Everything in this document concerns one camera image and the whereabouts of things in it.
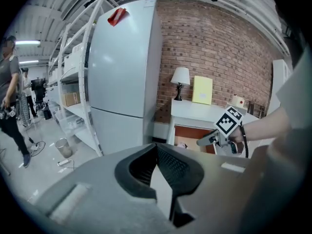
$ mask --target freezer door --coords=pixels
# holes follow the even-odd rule
[[[91,107],[91,115],[104,155],[143,144],[143,119]]]
[[[92,107],[143,117],[146,60],[155,9],[145,4],[145,0],[139,0],[122,5],[127,14],[115,27],[107,19],[116,9],[98,19],[88,67]]]

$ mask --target yellow notebook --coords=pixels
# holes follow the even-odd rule
[[[192,102],[211,105],[213,80],[202,76],[194,76]]]

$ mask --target table lamp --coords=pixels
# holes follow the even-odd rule
[[[182,100],[181,89],[183,85],[190,85],[190,71],[188,68],[178,67],[175,69],[171,82],[177,84],[177,95],[175,100]]]

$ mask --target white refrigerator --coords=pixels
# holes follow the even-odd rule
[[[92,37],[88,91],[91,115],[105,155],[152,141],[162,35],[156,0],[120,6],[113,27],[100,16]]]

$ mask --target open drawer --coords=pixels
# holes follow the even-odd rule
[[[212,132],[213,130],[209,129],[201,129],[201,128],[193,128],[193,127],[184,127],[184,126],[175,126],[175,146],[185,143],[187,145],[187,149],[209,153],[209,154],[216,154],[215,152],[215,145],[209,146],[198,146],[196,141],[201,139],[204,135]]]

